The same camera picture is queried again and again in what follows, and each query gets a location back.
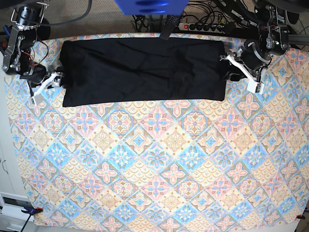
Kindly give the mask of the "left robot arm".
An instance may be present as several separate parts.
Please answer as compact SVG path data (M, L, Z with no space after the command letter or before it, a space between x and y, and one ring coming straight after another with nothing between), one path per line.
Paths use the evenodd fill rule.
M288 50L289 34L284 10L266 0L254 0L253 3L255 13L251 18L257 24L258 38L247 39L237 52L229 55L260 83L262 71L273 57L284 55Z

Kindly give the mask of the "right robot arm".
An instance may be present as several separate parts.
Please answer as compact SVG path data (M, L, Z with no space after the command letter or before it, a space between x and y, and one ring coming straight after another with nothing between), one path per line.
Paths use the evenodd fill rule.
M48 72L42 64L47 58L49 49L41 61L34 60L33 46L40 42L45 47L50 36L50 26L44 18L44 10L48 7L46 0L36 0L14 7L11 15L11 26L3 27L6 42L0 45L3 54L2 69L6 74L18 74L20 79L26 80L31 94L35 87L41 86L49 77Z

